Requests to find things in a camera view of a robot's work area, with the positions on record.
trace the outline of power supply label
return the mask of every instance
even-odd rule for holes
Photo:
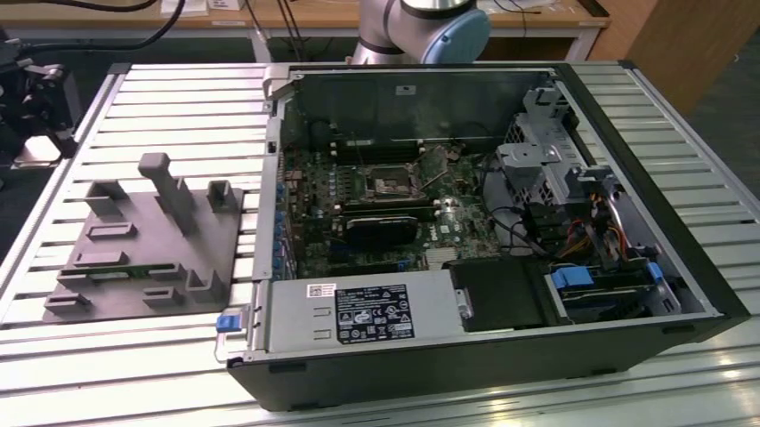
[[[336,289],[335,308],[340,344],[413,338],[405,285]]]

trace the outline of slotted aluminum surface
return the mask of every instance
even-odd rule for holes
[[[643,83],[614,63],[572,66],[755,315],[754,200],[690,130],[666,118],[670,113]],[[43,297],[87,214],[79,202],[87,182],[117,178],[128,191],[149,189],[134,169],[140,154],[149,151],[169,152],[172,173],[186,177],[188,187],[202,188],[208,180],[225,178],[245,189],[229,305],[249,299],[265,123],[257,109],[262,67],[218,65],[212,74],[200,66],[174,68],[133,66],[117,77],[93,134],[15,269],[1,300],[0,425],[636,427],[758,422],[758,317],[622,374],[283,414],[256,406],[214,360],[216,314],[42,325]],[[592,145],[590,150],[603,162]],[[240,338],[232,339],[230,345],[237,344]],[[555,363],[562,363],[562,355]]]

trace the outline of blue tab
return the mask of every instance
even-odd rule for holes
[[[591,273],[584,267],[562,267],[551,273],[554,287],[562,289],[566,286],[590,286],[594,284]]]
[[[648,271],[648,274],[651,275],[651,280],[654,280],[654,283],[656,283],[659,280],[662,280],[665,278],[665,275],[662,274],[662,270],[659,269],[659,266],[656,265],[655,262],[650,262],[648,264],[646,264],[646,270]]]
[[[222,314],[216,318],[216,332],[220,334],[225,332],[240,331],[240,315]]]
[[[554,283],[554,287],[556,289],[562,289],[563,287],[567,286],[567,282],[564,281],[564,276],[558,270],[551,273],[551,282]]]

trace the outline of black plastic cover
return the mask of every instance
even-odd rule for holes
[[[456,260],[444,265],[453,288],[465,291],[467,332],[559,325],[539,266],[515,257]]]

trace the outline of barcode sticker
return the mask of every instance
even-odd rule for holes
[[[323,296],[335,296],[333,283],[312,283],[305,287],[305,298],[320,298]]]

